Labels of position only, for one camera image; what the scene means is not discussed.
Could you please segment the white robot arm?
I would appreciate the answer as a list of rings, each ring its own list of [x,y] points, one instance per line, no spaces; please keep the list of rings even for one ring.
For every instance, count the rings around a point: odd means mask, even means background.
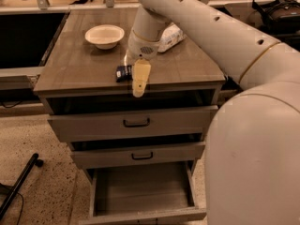
[[[138,0],[136,53],[174,22],[238,83],[205,139],[208,225],[300,225],[300,52],[197,0]]]

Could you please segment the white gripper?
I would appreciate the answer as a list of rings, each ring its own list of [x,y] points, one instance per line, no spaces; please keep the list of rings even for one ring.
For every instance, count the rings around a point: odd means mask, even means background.
[[[144,94],[151,71],[148,60],[157,55],[158,45],[158,42],[144,40],[133,31],[130,32],[127,43],[127,57],[137,60],[132,69],[132,92],[135,98],[140,98]]]

